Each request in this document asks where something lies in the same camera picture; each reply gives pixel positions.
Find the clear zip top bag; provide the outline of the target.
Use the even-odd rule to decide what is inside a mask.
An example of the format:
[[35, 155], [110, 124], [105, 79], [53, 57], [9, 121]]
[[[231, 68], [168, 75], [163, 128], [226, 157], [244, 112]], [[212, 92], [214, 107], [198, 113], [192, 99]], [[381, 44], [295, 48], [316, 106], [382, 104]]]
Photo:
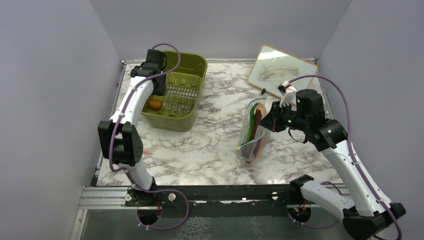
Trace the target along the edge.
[[266, 100], [266, 97], [251, 100], [243, 112], [237, 156], [246, 167], [252, 167], [262, 157], [263, 148], [270, 136], [270, 131], [259, 125], [260, 120], [268, 113]]

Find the brown avocado pit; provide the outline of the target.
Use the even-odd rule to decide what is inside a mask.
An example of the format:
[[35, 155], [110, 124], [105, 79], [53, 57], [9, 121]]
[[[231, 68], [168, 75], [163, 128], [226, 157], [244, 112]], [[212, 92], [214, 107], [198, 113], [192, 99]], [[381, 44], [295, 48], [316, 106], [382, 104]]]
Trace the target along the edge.
[[163, 108], [163, 102], [160, 99], [151, 99], [148, 101], [147, 106], [151, 111], [160, 111]]

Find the olive green plastic bin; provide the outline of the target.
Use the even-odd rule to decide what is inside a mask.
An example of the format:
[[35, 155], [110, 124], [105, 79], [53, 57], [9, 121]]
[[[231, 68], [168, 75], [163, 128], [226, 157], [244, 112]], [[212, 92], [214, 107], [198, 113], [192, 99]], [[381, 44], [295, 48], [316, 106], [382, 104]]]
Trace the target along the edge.
[[166, 75], [166, 94], [148, 98], [148, 101], [161, 100], [162, 109], [149, 110], [147, 101], [141, 115], [155, 128], [176, 132], [190, 130], [196, 119], [207, 68], [208, 62], [203, 56], [180, 53], [179, 66]]

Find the red meat slice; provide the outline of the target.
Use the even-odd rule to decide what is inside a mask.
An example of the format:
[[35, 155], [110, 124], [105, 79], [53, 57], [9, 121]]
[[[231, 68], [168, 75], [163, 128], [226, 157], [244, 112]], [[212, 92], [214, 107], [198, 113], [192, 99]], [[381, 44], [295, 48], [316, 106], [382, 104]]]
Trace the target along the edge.
[[264, 111], [264, 106], [262, 104], [255, 104], [254, 107], [250, 110], [250, 122], [249, 122], [249, 131], [247, 135], [247, 142], [252, 141], [255, 138], [259, 122], [262, 119]]

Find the orange squash slice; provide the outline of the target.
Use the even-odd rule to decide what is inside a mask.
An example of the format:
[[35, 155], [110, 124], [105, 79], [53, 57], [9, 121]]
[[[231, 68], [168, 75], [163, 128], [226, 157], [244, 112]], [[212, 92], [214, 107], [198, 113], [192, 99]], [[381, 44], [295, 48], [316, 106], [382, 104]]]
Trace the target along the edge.
[[[265, 106], [263, 105], [262, 118], [266, 114], [267, 114], [267, 111], [265, 109]], [[268, 130], [258, 125], [254, 139], [249, 142], [246, 142], [245, 157], [247, 158], [247, 160], [245, 161], [245, 164], [247, 166], [250, 167], [256, 162], [257, 158], [259, 157], [261, 153], [263, 145], [265, 144], [267, 137], [268, 137]]]

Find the green chili pepper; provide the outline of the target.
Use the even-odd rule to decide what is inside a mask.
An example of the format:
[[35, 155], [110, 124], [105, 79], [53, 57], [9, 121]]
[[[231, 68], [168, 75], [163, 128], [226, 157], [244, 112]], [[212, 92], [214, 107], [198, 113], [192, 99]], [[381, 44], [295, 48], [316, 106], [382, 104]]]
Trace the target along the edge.
[[249, 112], [249, 129], [246, 137], [246, 142], [250, 142], [254, 139], [257, 127], [258, 127], [258, 121], [262, 117], [262, 112], [259, 108], [259, 103], [255, 103], [253, 107], [251, 108]]

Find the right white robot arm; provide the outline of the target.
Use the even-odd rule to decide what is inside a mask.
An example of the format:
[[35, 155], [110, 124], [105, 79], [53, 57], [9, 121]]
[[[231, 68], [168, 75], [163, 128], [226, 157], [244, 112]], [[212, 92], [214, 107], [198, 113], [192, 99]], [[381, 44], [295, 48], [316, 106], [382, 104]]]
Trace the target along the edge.
[[397, 224], [406, 209], [378, 188], [348, 141], [343, 125], [326, 118], [322, 96], [313, 89], [298, 91], [293, 87], [283, 88], [281, 94], [281, 100], [273, 102], [259, 124], [275, 133], [303, 132], [305, 140], [332, 164], [350, 194], [350, 198], [343, 197], [303, 175], [291, 181], [289, 199], [296, 204], [307, 200], [321, 206], [337, 217], [355, 240], [369, 239]]

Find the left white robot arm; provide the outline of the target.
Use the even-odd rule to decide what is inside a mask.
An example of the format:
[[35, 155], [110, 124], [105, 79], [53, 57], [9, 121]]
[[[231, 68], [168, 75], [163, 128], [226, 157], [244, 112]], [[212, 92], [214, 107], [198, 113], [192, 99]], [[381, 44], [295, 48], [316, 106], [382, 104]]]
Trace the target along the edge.
[[141, 111], [151, 95], [166, 94], [167, 56], [157, 49], [147, 51], [146, 60], [131, 70], [130, 85], [121, 104], [108, 121], [98, 124], [102, 155], [109, 161], [109, 168], [116, 173], [123, 171], [132, 189], [144, 205], [157, 200], [156, 183], [141, 162], [143, 142], [137, 131]]

